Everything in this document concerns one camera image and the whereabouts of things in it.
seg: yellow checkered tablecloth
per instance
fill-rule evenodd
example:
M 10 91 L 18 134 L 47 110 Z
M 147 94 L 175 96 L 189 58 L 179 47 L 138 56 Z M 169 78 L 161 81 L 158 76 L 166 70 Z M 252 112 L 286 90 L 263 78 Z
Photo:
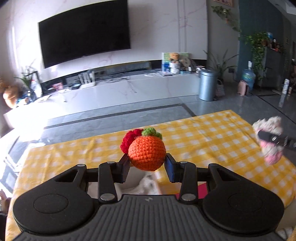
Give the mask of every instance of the yellow checkered tablecloth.
M 222 111 L 153 125 L 163 135 L 167 152 L 176 161 L 186 160 L 198 167 L 218 163 L 273 191 L 285 206 L 295 198 L 296 168 L 285 157 L 269 166 L 264 162 L 252 127 L 233 111 Z M 17 197 L 55 175 L 84 163 L 88 168 L 106 161 L 118 161 L 120 144 L 127 131 L 119 131 L 32 149 L 16 181 L 11 207 Z M 177 193 L 162 166 L 156 171 L 166 194 Z M 6 241 L 20 233 L 9 209 Z

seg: television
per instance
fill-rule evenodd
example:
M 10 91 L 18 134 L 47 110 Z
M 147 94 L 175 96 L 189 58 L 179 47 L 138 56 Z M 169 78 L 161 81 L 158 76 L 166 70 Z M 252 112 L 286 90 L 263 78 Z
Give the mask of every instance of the television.
M 130 49 L 127 0 L 75 8 L 39 22 L 44 67 L 76 58 Z

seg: trash can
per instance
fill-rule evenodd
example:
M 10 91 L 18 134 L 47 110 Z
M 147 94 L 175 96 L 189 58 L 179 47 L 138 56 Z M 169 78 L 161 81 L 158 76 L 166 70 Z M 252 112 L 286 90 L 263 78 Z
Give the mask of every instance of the trash can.
M 201 100 L 213 101 L 217 88 L 217 77 L 216 71 L 203 69 L 200 72 L 200 91 L 199 97 Z

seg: red crochet flower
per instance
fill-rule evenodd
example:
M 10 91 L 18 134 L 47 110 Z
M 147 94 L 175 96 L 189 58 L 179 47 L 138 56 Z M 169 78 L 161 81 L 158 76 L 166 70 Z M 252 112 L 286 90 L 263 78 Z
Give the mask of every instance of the red crochet flower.
M 136 137 L 142 135 L 142 131 L 143 129 L 134 129 L 133 131 L 129 131 L 128 133 L 126 133 L 120 145 L 120 149 L 123 153 L 128 153 L 129 146 L 132 144 Z

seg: orange crochet ball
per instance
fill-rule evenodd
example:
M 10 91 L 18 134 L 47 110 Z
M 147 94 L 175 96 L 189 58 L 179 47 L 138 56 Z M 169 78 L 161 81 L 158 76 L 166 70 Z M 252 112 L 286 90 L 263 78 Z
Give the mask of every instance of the orange crochet ball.
M 128 156 L 136 168 L 152 172 L 165 161 L 165 145 L 158 137 L 139 136 L 128 148 Z

